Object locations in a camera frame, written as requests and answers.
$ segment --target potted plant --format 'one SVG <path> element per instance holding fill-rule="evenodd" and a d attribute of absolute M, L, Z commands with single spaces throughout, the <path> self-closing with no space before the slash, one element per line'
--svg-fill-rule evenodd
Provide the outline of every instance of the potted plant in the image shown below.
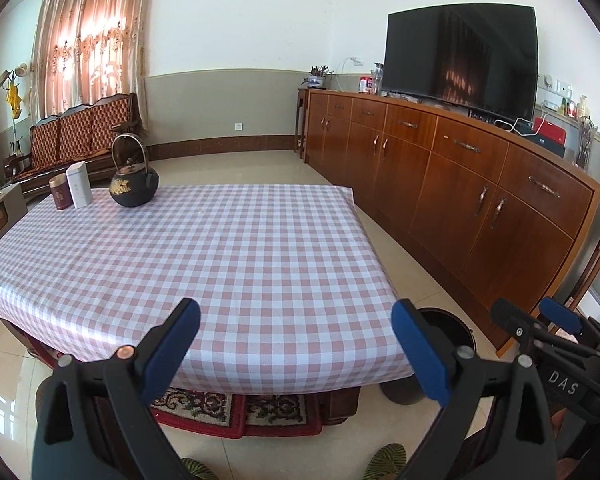
<path fill-rule="evenodd" d="M 309 88 L 326 88 L 326 78 L 331 73 L 326 65 L 322 67 L 312 66 L 309 77 L 304 78 L 303 83 L 306 83 Z"/>

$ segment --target black iron teapot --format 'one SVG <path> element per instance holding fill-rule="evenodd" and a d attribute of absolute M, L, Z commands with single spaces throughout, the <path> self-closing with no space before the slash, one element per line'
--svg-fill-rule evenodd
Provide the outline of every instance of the black iron teapot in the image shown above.
<path fill-rule="evenodd" d="M 126 166 L 118 166 L 114 147 L 123 137 L 133 139 L 140 145 L 144 163 L 133 164 L 133 160 L 129 158 Z M 124 207 L 136 207 L 149 202 L 158 189 L 160 177 L 153 168 L 149 167 L 146 147 L 140 137 L 135 134 L 118 135 L 111 145 L 111 156 L 118 170 L 109 185 L 112 199 Z"/>

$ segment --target blue gripper pad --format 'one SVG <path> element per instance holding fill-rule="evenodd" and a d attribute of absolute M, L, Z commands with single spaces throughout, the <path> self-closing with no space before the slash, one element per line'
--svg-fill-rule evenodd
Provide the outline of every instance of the blue gripper pad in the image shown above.
<path fill-rule="evenodd" d="M 194 300 L 186 301 L 183 312 L 162 337 L 144 368 L 140 398 L 145 406 L 166 393 L 200 328 L 200 306 Z"/>
<path fill-rule="evenodd" d="M 555 301 L 554 298 L 542 298 L 539 307 L 543 316 L 546 316 L 566 333 L 576 335 L 582 330 L 580 316 Z"/>
<path fill-rule="evenodd" d="M 411 301 L 398 300 L 391 310 L 391 326 L 413 367 L 420 387 L 429 399 L 436 400 L 444 408 L 451 398 L 448 370 L 423 332 L 432 327 L 420 314 L 417 314 L 420 319 L 416 320 L 416 316 L 412 317 L 410 311 L 417 314 Z"/>

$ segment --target green striped slipper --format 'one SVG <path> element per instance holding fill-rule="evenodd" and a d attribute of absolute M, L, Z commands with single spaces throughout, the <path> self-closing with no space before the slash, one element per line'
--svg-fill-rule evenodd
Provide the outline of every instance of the green striped slipper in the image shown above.
<path fill-rule="evenodd" d="M 183 458 L 182 463 L 192 476 L 200 478 L 200 480 L 218 480 L 218 477 L 214 475 L 214 472 L 202 462 L 198 462 L 192 458 Z"/>
<path fill-rule="evenodd" d="M 385 476 L 395 478 L 407 463 L 407 452 L 402 444 L 387 444 L 378 451 L 366 466 L 362 480 L 380 480 Z"/>

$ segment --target television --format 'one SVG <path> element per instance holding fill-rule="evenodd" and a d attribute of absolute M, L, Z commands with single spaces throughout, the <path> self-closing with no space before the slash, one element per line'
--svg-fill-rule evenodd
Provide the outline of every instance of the television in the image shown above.
<path fill-rule="evenodd" d="M 382 90 L 531 120 L 537 84 L 533 7 L 453 4 L 389 14 Z"/>

